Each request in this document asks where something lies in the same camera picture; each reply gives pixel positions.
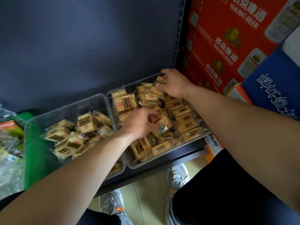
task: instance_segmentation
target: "clear plastic bin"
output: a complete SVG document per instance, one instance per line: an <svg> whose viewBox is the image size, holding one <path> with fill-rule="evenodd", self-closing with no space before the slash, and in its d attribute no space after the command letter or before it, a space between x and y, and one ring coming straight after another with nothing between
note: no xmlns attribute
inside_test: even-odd
<svg viewBox="0 0 300 225"><path fill-rule="evenodd" d="M133 82L133 83L131 83L131 84L125 85L125 89L126 89L127 93L133 93L133 92L137 89L137 86L140 86L140 85L141 85L141 82L145 82L145 83L153 83L153 82L156 80L156 78L157 78L157 76L158 76L159 74L161 74L161 73L157 73L157 74L151 75L151 76L149 76L149 77L146 77L146 78L144 78L144 79L135 81L135 82ZM112 91L113 91L113 90L110 90L110 91L106 94L106 96L109 98L109 104L108 104L108 106L109 106L109 111L110 111L110 119L111 119L111 121L112 121L112 128L113 128L114 131L117 131L117 130L119 130L119 129L121 128L121 126L118 126L119 118L118 118L118 116L114 113L114 111L113 111L113 109L112 109L112 103L113 103L112 96L111 96L111 92L112 92ZM134 156L134 154L133 154L131 148L130 148L130 147L127 147L126 150L125 150L124 153L123 153L123 155L124 155L124 157L125 157L126 165L127 165L129 168L131 168L131 169L138 168L138 167L140 167L140 166L142 166L142 165L144 165L144 164L146 164L146 163L148 163L148 162L150 162L150 161L152 161L152 160L154 160L154 159L156 159L156 158L159 158L160 156L163 156L163 155L165 155L165 154L167 154L167 153L169 153L169 152L171 152L171 151L174 151L174 150L176 150L176 149L178 149L178 148L180 148L180 147L182 147L182 146L184 146L184 145L187 145L187 144L189 144L189 143L191 143L191 142L193 142L193 141L195 141L195 140L198 140L198 139L200 139L200 138L202 138L202 137L204 137L204 136L206 136L206 135L208 135L208 134L211 133L211 131L210 131L210 129L208 128L207 124L206 124L203 120L202 120L200 126L207 129L207 130L204 132L203 136L200 136L200 137L195 138L195 139L192 139L192 140L190 140L190 141L188 141L188 142L182 143L182 144L178 145L177 147L174 147L174 148L172 148L172 149L170 149L170 150L168 150L168 151L165 151L165 152L163 152L163 153L161 153L161 154L159 154L159 155L156 155L156 156L152 157L151 159L146 160L145 162L139 161L139 160Z"/></svg>
<svg viewBox="0 0 300 225"><path fill-rule="evenodd" d="M101 113L111 116L112 112L110 112L108 105L108 98L103 94L97 94L33 117L26 122L24 140L25 189L71 160L71 157L69 157L63 163L58 161L58 158L50 150L50 148L54 148L54 142L44 140L40 137L45 132L44 129L62 119L77 122L78 115L93 110L99 110ZM125 170L126 163L123 155L119 158L119 161L122 162L120 172L109 175L106 179L121 174Z"/></svg>

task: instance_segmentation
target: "hand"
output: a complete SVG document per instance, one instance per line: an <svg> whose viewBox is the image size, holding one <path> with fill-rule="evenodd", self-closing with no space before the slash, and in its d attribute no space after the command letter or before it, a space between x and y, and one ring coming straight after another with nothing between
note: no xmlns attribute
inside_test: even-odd
<svg viewBox="0 0 300 225"><path fill-rule="evenodd" d="M135 108L126 118L121 131L128 133L132 141L145 137L149 132L160 128L160 123L152 123L160 116L159 112L152 108Z"/></svg>
<svg viewBox="0 0 300 225"><path fill-rule="evenodd" d="M193 84L176 69L164 69L161 72L166 75L168 83L157 83L156 87L175 98L184 98L188 87Z"/></svg>

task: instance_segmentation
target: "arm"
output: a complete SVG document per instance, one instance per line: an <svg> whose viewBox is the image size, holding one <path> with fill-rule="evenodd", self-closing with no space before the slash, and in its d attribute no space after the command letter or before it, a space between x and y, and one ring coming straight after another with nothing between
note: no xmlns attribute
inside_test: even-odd
<svg viewBox="0 0 300 225"><path fill-rule="evenodd" d="M159 128L154 109L135 109L120 131L48 175L0 212L3 224L76 224L129 144Z"/></svg>
<svg viewBox="0 0 300 225"><path fill-rule="evenodd" d="M185 98L253 178L300 213L300 122L193 85L162 70L173 97Z"/></svg>

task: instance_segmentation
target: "sneaker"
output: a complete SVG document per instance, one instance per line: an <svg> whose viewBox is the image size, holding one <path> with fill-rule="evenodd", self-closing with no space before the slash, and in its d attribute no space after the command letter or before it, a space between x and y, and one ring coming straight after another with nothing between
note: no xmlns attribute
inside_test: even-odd
<svg viewBox="0 0 300 225"><path fill-rule="evenodd" d="M182 163L167 170L169 184L168 198L173 196L178 189L190 180L187 167Z"/></svg>
<svg viewBox="0 0 300 225"><path fill-rule="evenodd" d="M126 216L123 196L119 189L106 193L99 197L100 212L108 215Z"/></svg>
<svg viewBox="0 0 300 225"><path fill-rule="evenodd" d="M172 167L167 170L167 181L169 184L168 191L168 200L167 200L167 208L166 208L166 224L167 225L180 225L178 221L176 221L173 211L172 211L172 202L173 196L190 180L190 175L188 173L187 167L182 163L177 166Z"/></svg>

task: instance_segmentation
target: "forearm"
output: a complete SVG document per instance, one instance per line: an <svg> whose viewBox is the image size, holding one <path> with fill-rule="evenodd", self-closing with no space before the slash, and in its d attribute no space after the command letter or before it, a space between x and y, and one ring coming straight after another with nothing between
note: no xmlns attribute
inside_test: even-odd
<svg viewBox="0 0 300 225"><path fill-rule="evenodd" d="M300 211L299 122L197 86L185 98L251 176Z"/></svg>
<svg viewBox="0 0 300 225"><path fill-rule="evenodd" d="M2 210L0 220L5 224L76 224L131 141L129 134L117 132L98 143L29 188Z"/></svg>

